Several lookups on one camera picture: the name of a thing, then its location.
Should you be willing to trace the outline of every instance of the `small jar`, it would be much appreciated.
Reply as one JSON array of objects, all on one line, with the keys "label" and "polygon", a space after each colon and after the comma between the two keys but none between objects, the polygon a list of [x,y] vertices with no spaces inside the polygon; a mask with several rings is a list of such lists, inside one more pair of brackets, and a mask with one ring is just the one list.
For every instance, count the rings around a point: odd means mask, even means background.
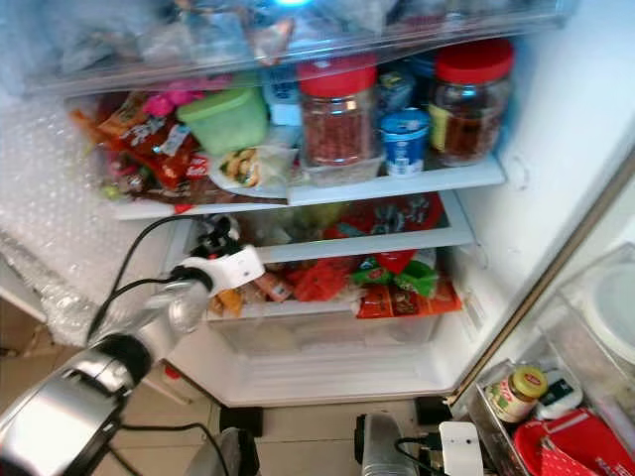
[{"label": "small jar", "polygon": [[518,367],[505,380],[485,389],[485,396],[496,416],[508,423],[525,419],[538,399],[547,391],[547,378],[536,367]]},{"label": "small jar", "polygon": [[474,164],[494,147],[511,91],[513,62],[514,50],[505,39],[439,51],[429,111],[430,142],[442,164]]},{"label": "small jar", "polygon": [[305,147],[313,165],[348,166],[377,157],[374,62],[357,55],[298,65]]}]

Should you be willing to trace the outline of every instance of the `green lid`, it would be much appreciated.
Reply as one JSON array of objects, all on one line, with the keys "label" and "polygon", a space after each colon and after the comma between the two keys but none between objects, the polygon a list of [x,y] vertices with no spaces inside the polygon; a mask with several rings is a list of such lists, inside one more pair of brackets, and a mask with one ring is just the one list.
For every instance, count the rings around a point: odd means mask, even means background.
[{"label": "green lid", "polygon": [[204,99],[181,106],[177,117],[183,122],[195,122],[209,116],[221,114],[242,106],[249,100],[257,98],[256,87],[235,87],[210,94]]}]

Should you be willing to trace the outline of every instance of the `blue yogurt cup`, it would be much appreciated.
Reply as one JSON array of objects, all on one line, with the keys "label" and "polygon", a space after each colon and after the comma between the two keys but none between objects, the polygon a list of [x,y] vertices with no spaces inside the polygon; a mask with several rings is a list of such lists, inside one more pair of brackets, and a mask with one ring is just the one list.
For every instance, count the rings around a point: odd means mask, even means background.
[{"label": "blue yogurt cup", "polygon": [[388,114],[381,121],[386,168],[395,177],[410,177],[424,169],[424,148],[430,116],[414,107]]}]

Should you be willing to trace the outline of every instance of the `floor tile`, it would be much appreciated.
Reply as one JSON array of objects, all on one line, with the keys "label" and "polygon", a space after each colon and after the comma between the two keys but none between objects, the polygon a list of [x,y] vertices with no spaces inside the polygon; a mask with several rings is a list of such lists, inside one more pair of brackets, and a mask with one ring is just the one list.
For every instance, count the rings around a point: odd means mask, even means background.
[{"label": "floor tile", "polygon": [[[179,425],[192,422],[206,424],[212,403],[201,399],[190,405],[179,405],[157,391],[140,385],[130,398],[123,420],[130,424]],[[183,432],[131,432],[119,431],[114,445],[120,448],[144,446],[188,446],[203,441],[199,430]]]},{"label": "floor tile", "polygon": [[416,431],[417,417],[412,400],[287,407],[265,410],[261,441],[349,439],[353,437],[357,416],[376,412],[393,415],[405,435]]},{"label": "floor tile", "polygon": [[0,413],[18,397],[47,377],[56,355],[0,359]]},{"label": "floor tile", "polygon": [[[144,476],[181,476],[186,473],[198,446],[176,446],[170,448],[128,448],[120,454]],[[119,463],[107,455],[93,476],[128,476]]]},{"label": "floor tile", "polygon": [[359,476],[353,441],[258,443],[262,476]]}]

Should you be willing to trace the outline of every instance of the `red lid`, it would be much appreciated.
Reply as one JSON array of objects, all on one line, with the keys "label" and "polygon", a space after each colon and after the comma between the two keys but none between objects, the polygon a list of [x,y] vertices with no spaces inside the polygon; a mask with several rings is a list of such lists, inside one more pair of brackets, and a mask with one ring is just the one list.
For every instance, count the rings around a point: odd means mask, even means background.
[{"label": "red lid", "polygon": [[319,97],[349,96],[363,91],[377,80],[376,61],[374,55],[368,54],[300,63],[297,66],[300,90]]},{"label": "red lid", "polygon": [[514,49],[504,38],[443,48],[435,72],[443,81],[478,84],[505,76],[514,64]]}]

